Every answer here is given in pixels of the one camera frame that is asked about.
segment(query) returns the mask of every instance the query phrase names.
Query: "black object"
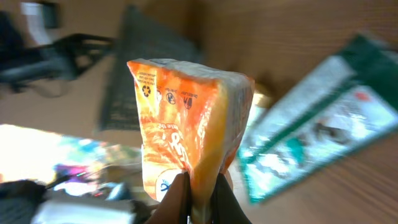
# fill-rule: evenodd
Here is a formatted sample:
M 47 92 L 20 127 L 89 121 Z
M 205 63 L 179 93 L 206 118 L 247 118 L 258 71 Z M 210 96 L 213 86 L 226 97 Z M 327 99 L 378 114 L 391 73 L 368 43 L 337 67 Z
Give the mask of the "black object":
M 60 6 L 55 2 L 41 1 L 44 27 L 47 29 L 59 28 Z
M 116 60 L 108 75 L 98 131 L 139 130 L 134 79 L 126 65 L 137 58 L 199 63 L 201 54 L 192 42 L 129 6 L 124 11 L 116 41 Z
M 56 4 L 44 3 L 43 12 L 47 27 L 59 27 L 57 8 Z M 39 90 L 29 85 L 29 82 L 38 79 L 77 79 L 110 53 L 113 39 L 72 34 L 53 44 L 27 49 L 7 14 L 0 12 L 0 46 L 0 83 L 7 83 L 13 92 L 20 93 L 27 87 Z
M 45 191 L 29 180 L 0 184 L 0 223 L 30 223 Z
M 243 213 L 225 176 L 218 174 L 210 198 L 211 220 L 214 224 L 250 224 Z M 188 172 L 174 178 L 156 212 L 146 224 L 186 224 L 192 209 L 190 177 Z
M 126 183 L 122 182 L 116 185 L 111 193 L 109 193 L 106 200 L 119 201 L 119 200 L 132 200 L 130 189 Z
M 132 203 L 132 213 L 135 214 L 134 221 L 132 224 L 143 224 L 152 215 L 152 210 L 144 203 L 138 200 L 131 200 Z
M 71 179 L 70 175 L 64 175 L 64 176 L 61 176 L 61 177 L 57 177 L 57 179 L 54 182 L 49 183 L 47 186 L 45 186 L 45 188 L 46 189 L 51 189 L 51 188 L 57 186 L 58 184 L 62 184 L 62 183 L 66 182 L 66 181 L 68 181 L 70 179 Z

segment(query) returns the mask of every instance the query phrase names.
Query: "recycling symbol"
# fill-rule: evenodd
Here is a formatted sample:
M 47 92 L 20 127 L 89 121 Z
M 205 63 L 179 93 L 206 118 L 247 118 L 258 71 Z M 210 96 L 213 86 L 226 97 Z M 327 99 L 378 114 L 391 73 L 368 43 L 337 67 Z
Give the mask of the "recycling symbol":
M 142 87 L 142 92 L 144 93 L 144 96 L 145 96 L 145 97 L 148 97 L 149 94 L 150 94 L 150 88 L 149 88 L 149 86 L 143 86 L 143 87 Z

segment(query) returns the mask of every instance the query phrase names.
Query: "plastic packaging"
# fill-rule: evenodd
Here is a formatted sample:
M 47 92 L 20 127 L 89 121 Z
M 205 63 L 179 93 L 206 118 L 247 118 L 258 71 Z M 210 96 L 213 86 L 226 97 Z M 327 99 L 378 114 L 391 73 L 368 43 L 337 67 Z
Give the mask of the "plastic packaging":
M 251 202 L 396 130 L 397 58 L 359 35 L 248 126 L 238 157 Z
M 216 177 L 228 169 L 246 127 L 254 81 L 172 59 L 127 64 L 135 80 L 144 142 L 145 191 L 161 201 L 174 177 L 187 170 L 192 220 L 207 222 Z

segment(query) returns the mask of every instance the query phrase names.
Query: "logo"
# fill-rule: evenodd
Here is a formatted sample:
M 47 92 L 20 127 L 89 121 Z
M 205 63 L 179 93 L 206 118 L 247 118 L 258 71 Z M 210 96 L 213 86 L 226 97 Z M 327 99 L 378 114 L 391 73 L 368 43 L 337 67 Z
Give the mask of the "logo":
M 186 96 L 186 97 L 184 97 L 184 105 L 185 105 L 185 108 L 186 109 L 191 109 L 191 107 L 192 107 L 192 97 L 188 97 L 188 96 Z
M 175 98 L 174 98 L 174 95 L 173 95 L 173 93 L 168 93 L 167 95 L 166 95 L 166 99 L 167 99 L 167 101 L 170 103 L 170 104 L 175 104 Z
M 160 185 L 160 191 L 168 190 L 170 187 L 170 184 L 165 179 L 162 179 L 162 182 L 163 183 Z
M 142 87 L 142 92 L 144 93 L 144 96 L 145 96 L 145 97 L 148 97 L 149 94 L 150 94 L 150 88 L 149 88 L 149 86 L 143 86 L 143 87 Z

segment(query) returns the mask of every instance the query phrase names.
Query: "white object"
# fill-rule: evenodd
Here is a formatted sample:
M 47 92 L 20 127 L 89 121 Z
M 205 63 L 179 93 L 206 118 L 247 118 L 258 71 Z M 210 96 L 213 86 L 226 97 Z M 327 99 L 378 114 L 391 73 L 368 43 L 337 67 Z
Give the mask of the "white object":
M 31 224 L 130 224 L 135 217 L 127 200 L 105 201 L 56 191 L 48 191 L 45 198 Z
M 22 2 L 21 10 L 26 15 L 29 32 L 36 44 L 51 44 L 52 39 L 44 27 L 42 5 L 39 3 Z

